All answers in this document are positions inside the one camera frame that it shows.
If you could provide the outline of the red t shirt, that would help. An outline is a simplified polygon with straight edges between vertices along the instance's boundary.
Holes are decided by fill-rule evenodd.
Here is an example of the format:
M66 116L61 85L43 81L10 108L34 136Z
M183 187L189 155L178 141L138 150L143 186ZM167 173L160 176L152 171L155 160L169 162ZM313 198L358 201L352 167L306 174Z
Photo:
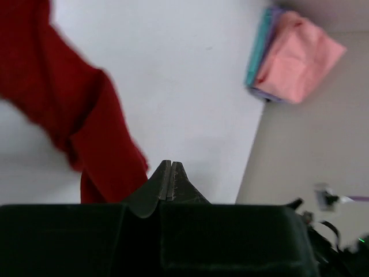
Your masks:
M49 1L1 2L1 96L81 172L82 203L117 203L146 182L110 78L61 38Z

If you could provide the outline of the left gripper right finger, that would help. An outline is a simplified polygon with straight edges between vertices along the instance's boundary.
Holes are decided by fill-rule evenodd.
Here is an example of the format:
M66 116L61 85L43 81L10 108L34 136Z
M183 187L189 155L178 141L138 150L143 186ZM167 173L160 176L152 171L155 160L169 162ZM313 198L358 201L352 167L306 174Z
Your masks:
M169 183L167 186L166 202L184 204L210 203L190 182L181 162L172 163Z

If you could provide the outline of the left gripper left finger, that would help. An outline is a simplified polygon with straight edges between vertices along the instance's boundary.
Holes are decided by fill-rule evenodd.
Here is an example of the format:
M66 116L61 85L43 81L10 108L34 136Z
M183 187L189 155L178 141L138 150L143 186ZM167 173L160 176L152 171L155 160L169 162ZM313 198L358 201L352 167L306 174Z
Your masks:
M163 160L152 176L134 193L126 198L129 210L139 218L148 218L159 202L166 199L172 162Z

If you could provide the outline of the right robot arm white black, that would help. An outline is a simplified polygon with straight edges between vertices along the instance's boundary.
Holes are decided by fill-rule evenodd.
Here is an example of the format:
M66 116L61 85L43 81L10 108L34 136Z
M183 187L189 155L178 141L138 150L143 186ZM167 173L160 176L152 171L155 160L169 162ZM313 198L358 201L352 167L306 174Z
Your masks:
M368 276L368 233L364 233L350 245L342 246L339 229L327 216L337 216L344 204L368 203L367 196L347 196L333 192L327 183L313 186L319 215L303 211L300 219L305 238L298 243L305 256L296 276Z

